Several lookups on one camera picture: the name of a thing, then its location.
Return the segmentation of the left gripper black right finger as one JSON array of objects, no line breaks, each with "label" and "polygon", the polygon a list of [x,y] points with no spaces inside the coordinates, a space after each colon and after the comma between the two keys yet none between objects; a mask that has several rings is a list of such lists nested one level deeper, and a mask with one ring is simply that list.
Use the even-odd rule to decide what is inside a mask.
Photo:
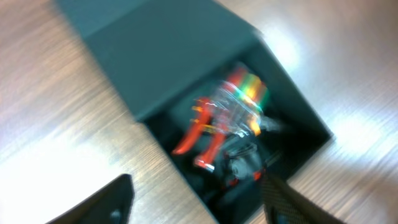
[{"label": "left gripper black right finger", "polygon": [[261,193],[270,224],[343,224],[273,174],[264,174]]}]

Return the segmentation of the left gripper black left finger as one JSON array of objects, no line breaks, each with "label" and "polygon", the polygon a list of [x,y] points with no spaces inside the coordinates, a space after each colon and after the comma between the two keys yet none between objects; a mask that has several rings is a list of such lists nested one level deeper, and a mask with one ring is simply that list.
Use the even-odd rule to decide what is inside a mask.
[{"label": "left gripper black left finger", "polygon": [[50,221],[52,224],[127,224],[134,201],[129,174],[121,174],[69,211]]}]

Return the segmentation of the red handled pruning shears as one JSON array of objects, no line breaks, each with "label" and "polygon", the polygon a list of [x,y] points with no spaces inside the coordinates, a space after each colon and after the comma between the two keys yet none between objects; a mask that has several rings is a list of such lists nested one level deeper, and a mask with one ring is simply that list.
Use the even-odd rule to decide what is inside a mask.
[{"label": "red handled pruning shears", "polygon": [[211,126],[212,139],[208,147],[194,158],[193,164],[208,172],[214,172],[215,165],[213,162],[220,152],[228,132],[227,115],[229,112],[227,109],[217,105],[215,100],[207,97],[199,98],[194,108],[197,112],[197,117],[177,146],[172,150],[172,154],[178,156],[189,152],[203,136],[206,128]]}]

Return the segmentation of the dark green box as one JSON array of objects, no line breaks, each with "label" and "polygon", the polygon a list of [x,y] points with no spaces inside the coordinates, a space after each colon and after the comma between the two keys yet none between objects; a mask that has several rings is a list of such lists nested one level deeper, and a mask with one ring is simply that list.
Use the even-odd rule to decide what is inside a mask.
[{"label": "dark green box", "polygon": [[[264,174],[287,182],[330,138],[257,30],[214,1],[61,0],[57,6],[220,223],[244,223],[264,209]],[[193,160],[208,147],[211,126],[186,154],[172,150],[197,117],[197,100],[212,100],[237,65],[268,89],[261,134],[227,133],[215,171],[208,172]]]}]

